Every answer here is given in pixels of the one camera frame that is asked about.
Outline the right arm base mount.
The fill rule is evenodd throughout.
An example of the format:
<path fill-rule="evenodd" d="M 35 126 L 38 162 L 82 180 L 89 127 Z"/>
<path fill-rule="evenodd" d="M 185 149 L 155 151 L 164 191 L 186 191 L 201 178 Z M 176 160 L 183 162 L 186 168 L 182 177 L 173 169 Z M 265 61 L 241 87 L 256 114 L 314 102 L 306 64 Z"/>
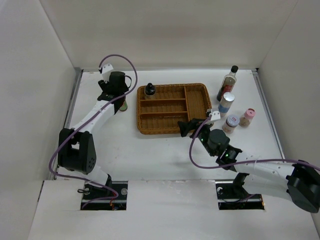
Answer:
<path fill-rule="evenodd" d="M 261 194 L 249 194 L 231 180 L 215 182 L 217 205 L 221 211 L 264 210 Z"/>

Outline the red sauce bottle green label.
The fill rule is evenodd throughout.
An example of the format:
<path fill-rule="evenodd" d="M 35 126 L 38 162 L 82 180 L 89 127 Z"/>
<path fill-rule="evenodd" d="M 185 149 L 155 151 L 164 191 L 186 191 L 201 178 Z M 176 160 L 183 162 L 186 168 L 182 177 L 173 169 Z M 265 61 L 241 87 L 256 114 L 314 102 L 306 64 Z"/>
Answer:
<path fill-rule="evenodd" d="M 121 107 L 119 108 L 119 110 L 121 112 L 125 112 L 127 109 L 128 109 L 128 104 L 127 104 L 126 98 L 124 98 L 123 103 L 122 103 Z"/>

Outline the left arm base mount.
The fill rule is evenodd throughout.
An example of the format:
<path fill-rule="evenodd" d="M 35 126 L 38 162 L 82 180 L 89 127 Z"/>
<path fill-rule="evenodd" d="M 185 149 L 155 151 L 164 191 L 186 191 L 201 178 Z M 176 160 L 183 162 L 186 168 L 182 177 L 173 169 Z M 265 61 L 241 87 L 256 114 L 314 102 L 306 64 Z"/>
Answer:
<path fill-rule="evenodd" d="M 105 188 L 85 184 L 77 192 L 82 194 L 80 209 L 83 211 L 125 211 L 127 209 L 128 182 L 113 181 L 111 188 L 118 197 Z"/>

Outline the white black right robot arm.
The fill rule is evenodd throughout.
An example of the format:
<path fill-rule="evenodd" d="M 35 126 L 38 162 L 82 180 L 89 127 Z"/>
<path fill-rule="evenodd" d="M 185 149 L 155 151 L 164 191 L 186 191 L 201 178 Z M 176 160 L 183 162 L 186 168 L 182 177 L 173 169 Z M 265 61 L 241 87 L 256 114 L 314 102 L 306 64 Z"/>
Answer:
<path fill-rule="evenodd" d="M 235 172 L 232 192 L 238 198 L 247 194 L 282 198 L 309 213 L 320 210 L 320 169 L 303 160 L 257 159 L 230 145 L 221 129 L 211 130 L 208 119 L 178 121 L 180 135 L 192 131 L 191 141 L 199 139 L 207 153 L 215 157 L 214 169 Z"/>

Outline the small black-capped glass jar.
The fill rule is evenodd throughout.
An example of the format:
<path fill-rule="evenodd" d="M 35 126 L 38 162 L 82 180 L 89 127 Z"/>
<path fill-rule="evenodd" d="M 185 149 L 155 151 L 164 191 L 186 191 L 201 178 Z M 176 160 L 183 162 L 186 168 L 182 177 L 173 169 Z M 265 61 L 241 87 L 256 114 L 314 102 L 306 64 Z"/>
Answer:
<path fill-rule="evenodd" d="M 156 95 L 156 87 L 149 82 L 144 88 L 144 99 L 150 100 L 153 99 Z"/>

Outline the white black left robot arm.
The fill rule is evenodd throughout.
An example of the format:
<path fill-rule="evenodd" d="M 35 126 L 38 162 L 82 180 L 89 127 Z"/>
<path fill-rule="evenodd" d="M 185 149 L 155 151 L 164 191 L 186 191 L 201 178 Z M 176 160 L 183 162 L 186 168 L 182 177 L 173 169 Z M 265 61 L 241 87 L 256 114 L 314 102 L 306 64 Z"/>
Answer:
<path fill-rule="evenodd" d="M 59 144 L 67 142 L 58 152 L 58 166 L 71 172 L 70 178 L 95 186 L 96 195 L 103 200 L 112 195 L 112 182 L 97 164 L 94 135 L 123 106 L 126 98 L 117 97 L 129 91 L 126 78 L 124 72 L 112 71 L 108 81 L 100 80 L 102 93 L 93 109 L 72 128 L 63 128 L 59 133 Z"/>

